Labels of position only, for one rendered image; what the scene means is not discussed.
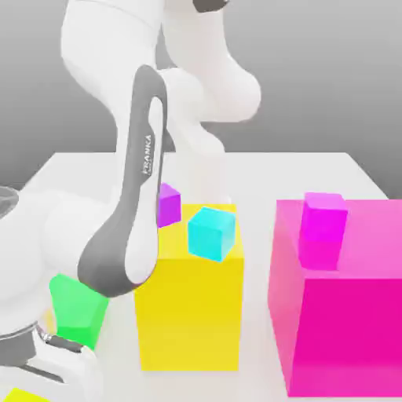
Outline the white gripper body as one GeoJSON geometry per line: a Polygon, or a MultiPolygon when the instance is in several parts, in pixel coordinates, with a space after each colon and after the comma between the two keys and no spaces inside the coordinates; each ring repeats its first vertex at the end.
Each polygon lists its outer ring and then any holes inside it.
{"type": "Polygon", "coordinates": [[[22,367],[0,366],[0,388],[18,388],[49,402],[102,402],[104,382],[93,351],[47,345],[22,367]]]}

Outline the small green cube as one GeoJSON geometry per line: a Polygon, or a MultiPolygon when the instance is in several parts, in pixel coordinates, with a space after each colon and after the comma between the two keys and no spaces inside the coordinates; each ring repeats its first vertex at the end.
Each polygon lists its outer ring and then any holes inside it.
{"type": "Polygon", "coordinates": [[[68,276],[49,283],[57,335],[95,350],[109,299],[68,276]]]}

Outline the small yellow cube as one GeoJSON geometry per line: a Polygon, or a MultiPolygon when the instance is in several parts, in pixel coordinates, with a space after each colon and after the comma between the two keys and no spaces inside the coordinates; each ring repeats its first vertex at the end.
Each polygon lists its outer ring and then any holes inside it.
{"type": "Polygon", "coordinates": [[[47,398],[29,393],[22,389],[11,389],[2,402],[50,402],[47,398]]]}

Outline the small cyan cube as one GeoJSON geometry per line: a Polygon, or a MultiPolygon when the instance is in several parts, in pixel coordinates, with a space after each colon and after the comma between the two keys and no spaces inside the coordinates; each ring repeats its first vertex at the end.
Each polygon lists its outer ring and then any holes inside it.
{"type": "Polygon", "coordinates": [[[236,243],[236,215],[203,206],[188,221],[188,252],[223,262],[236,243]]]}

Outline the small purple cube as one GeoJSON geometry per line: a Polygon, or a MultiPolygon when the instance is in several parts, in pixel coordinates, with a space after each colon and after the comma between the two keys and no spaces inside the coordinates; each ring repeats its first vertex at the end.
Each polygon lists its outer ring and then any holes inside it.
{"type": "Polygon", "coordinates": [[[162,183],[159,191],[157,224],[159,228],[181,220],[181,194],[167,183],[162,183]]]}

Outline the small magenta cube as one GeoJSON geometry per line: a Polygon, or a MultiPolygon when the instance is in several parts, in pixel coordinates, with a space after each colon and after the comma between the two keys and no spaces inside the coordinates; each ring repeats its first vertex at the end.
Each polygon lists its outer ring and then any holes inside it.
{"type": "Polygon", "coordinates": [[[337,269],[348,212],[346,201],[338,193],[305,193],[298,240],[303,268],[337,269]]]}

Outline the large yellow box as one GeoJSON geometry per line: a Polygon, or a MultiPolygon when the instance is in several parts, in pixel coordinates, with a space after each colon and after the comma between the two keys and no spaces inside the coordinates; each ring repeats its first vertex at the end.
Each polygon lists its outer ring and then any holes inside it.
{"type": "Polygon", "coordinates": [[[223,261],[190,254],[188,223],[203,205],[185,204],[178,223],[159,230],[150,279],[134,292],[144,371],[237,371],[243,302],[240,229],[222,228],[234,244],[223,261]]]}

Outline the large pink box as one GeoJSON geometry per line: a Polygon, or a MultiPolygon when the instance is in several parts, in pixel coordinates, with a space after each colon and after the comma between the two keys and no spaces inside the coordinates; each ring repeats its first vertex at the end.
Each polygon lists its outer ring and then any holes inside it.
{"type": "Polygon", "coordinates": [[[280,200],[268,307],[289,397],[402,397],[402,200],[350,200],[337,267],[298,257],[303,203],[280,200]]]}

